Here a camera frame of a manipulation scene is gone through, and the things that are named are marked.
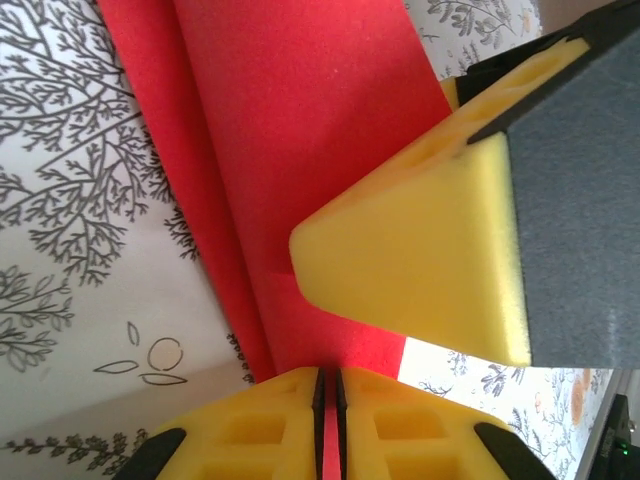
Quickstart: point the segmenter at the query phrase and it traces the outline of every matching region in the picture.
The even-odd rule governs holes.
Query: yellow foam block
[[[290,252],[306,299],[529,365],[507,139],[467,140],[587,50],[563,40],[532,56],[298,225]]]
[[[342,371],[347,480],[508,480],[474,426],[500,420],[361,369]]]
[[[315,480],[317,368],[301,368],[163,425],[187,435],[158,480]]]
[[[460,108],[460,103],[458,102],[458,90],[456,88],[455,77],[450,77],[445,80],[442,80],[440,82],[440,88],[442,89],[442,93],[444,93],[444,96],[447,99],[449,108],[451,108],[451,110],[457,110],[458,108]]]

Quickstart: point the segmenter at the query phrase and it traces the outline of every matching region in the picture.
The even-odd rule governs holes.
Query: red fabric
[[[224,191],[170,2],[99,3],[254,371],[266,373],[269,349],[278,373],[358,365],[396,377],[404,338],[310,306],[288,237],[449,113],[402,2],[176,1]],[[246,278],[228,278],[242,261],[225,198],[268,347]]]

